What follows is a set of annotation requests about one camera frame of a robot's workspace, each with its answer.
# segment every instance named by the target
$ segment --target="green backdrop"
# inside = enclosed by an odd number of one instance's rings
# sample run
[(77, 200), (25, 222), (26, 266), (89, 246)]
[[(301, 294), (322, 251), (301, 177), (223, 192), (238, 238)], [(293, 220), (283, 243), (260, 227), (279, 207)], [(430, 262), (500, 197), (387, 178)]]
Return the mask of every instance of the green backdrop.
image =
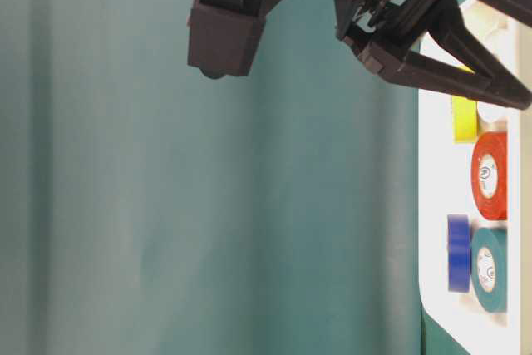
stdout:
[(416, 92), (286, 0), (250, 77), (191, 0), (0, 0), (0, 347), (412, 354)]

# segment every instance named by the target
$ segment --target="yellow tape roll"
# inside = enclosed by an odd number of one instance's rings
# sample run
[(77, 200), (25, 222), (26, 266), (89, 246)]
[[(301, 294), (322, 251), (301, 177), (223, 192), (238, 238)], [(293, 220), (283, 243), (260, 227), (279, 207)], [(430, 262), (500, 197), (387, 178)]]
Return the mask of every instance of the yellow tape roll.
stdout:
[(465, 97), (452, 97), (455, 143), (475, 143), (478, 136), (476, 101)]

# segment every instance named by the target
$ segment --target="tape roll core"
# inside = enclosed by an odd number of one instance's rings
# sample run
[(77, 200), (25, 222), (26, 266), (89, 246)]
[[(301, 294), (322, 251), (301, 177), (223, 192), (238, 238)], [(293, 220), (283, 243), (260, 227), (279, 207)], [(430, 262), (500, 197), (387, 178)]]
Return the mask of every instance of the tape roll core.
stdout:
[(507, 135), (486, 132), (476, 143), (471, 186), (476, 206), (488, 220), (507, 218)]

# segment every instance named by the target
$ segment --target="white object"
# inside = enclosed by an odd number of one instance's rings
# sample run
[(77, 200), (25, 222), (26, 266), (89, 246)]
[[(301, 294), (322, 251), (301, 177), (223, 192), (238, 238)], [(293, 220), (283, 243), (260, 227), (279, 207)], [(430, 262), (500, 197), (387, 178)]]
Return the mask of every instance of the white object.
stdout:
[[(461, 6), (465, 24), (528, 88), (532, 88), (532, 29), (476, 0)], [(426, 36), (421, 52), (460, 63)], [(470, 182), (474, 144), (453, 142), (448, 95), (419, 94), (419, 284), (425, 310), (469, 353), (532, 353), (532, 111), (479, 106), (489, 123), (508, 130), (508, 220), (485, 220)], [(487, 313), (470, 292), (447, 291), (448, 214), (468, 214), (473, 229), (508, 229), (508, 310)]]

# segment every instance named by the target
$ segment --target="teal tape roll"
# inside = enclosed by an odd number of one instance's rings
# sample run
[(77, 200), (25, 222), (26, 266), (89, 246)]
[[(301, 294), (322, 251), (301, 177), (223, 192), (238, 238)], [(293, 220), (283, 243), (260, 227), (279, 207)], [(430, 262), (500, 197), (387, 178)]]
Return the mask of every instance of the teal tape roll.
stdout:
[(471, 249), (476, 297), (487, 312), (506, 312), (506, 230), (478, 229)]

